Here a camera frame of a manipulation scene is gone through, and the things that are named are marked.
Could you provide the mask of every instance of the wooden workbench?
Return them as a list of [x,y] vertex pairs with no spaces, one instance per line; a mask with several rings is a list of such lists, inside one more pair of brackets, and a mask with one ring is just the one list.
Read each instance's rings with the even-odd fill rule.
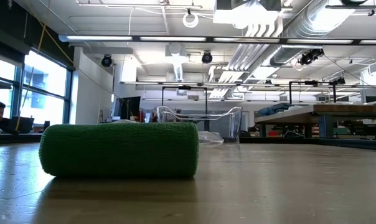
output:
[[0,147],[0,224],[376,224],[376,151],[202,148],[189,180],[53,179],[37,151]]
[[305,124],[310,130],[313,124],[319,124],[320,137],[333,137],[334,121],[376,119],[376,106],[374,105],[327,105],[318,104],[303,108],[284,111],[269,116],[255,119],[261,125],[262,137],[265,137],[266,124]]

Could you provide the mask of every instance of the wooden table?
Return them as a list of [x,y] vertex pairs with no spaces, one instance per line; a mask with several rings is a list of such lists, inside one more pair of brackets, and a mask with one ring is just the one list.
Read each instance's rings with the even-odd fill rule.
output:
[[54,179],[37,151],[0,147],[0,224],[376,224],[376,151],[202,148],[189,180]]
[[256,118],[255,123],[261,126],[262,137],[266,134],[266,124],[303,124],[308,138],[311,137],[311,126],[318,124],[320,137],[329,138],[334,134],[333,122],[368,118],[376,119],[376,106],[318,104]]

